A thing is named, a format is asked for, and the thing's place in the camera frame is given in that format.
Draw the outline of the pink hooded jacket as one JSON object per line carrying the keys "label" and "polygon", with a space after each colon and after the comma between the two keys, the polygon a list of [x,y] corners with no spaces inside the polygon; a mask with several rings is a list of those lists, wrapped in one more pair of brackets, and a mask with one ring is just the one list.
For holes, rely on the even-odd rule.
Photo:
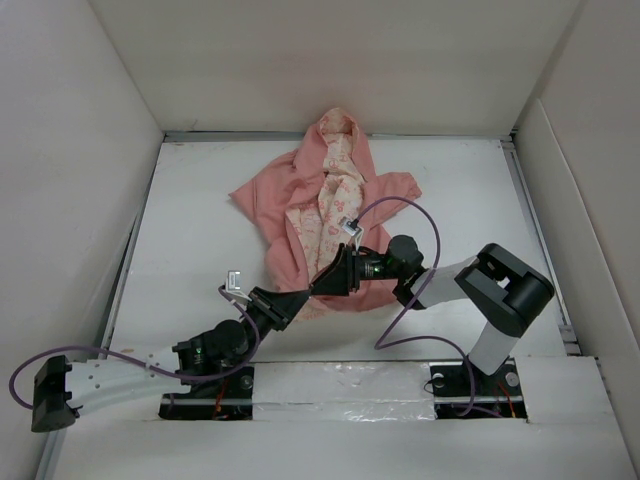
{"label": "pink hooded jacket", "polygon": [[349,241],[342,219],[357,219],[363,246],[384,252],[390,241],[384,222],[421,194],[409,173],[377,174],[366,134],[334,108],[308,128],[296,150],[230,197],[264,236],[276,289],[293,292],[306,289]]}

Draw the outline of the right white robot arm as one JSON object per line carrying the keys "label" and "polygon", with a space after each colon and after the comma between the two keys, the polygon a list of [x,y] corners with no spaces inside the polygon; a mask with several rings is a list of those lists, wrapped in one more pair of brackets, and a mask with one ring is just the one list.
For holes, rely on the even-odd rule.
{"label": "right white robot arm", "polygon": [[403,306],[425,310],[467,298],[486,319],[462,369],[462,381],[483,394],[499,379],[498,369],[518,340],[555,295],[545,276],[496,243],[463,262],[427,269],[415,240],[397,235],[381,254],[342,245],[336,257],[311,283],[314,296],[348,296],[362,283],[390,280]]}

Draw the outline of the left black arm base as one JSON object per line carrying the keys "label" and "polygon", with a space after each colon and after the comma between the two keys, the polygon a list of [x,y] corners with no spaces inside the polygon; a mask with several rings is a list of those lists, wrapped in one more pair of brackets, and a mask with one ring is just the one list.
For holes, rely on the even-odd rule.
{"label": "left black arm base", "polygon": [[235,374],[185,394],[164,394],[158,416],[171,421],[245,421],[253,419],[255,369]]}

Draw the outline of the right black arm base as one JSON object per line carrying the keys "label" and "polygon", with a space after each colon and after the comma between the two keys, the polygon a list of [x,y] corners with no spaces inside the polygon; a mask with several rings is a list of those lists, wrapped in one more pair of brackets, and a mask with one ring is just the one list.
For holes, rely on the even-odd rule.
{"label": "right black arm base", "polygon": [[494,374],[462,361],[432,362],[423,389],[433,396],[438,420],[526,419],[524,394],[515,360],[509,358]]}

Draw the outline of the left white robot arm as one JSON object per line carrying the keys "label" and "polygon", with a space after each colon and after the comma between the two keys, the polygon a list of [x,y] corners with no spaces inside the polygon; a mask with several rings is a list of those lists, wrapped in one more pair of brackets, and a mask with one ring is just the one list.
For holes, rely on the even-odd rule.
{"label": "left white robot arm", "polygon": [[273,331],[283,331],[310,298],[309,290],[276,293],[256,287],[241,305],[219,293],[241,314],[173,346],[136,358],[84,345],[36,356],[45,363],[34,376],[31,431],[73,425],[83,414],[158,394],[216,394],[227,377],[248,367]]}

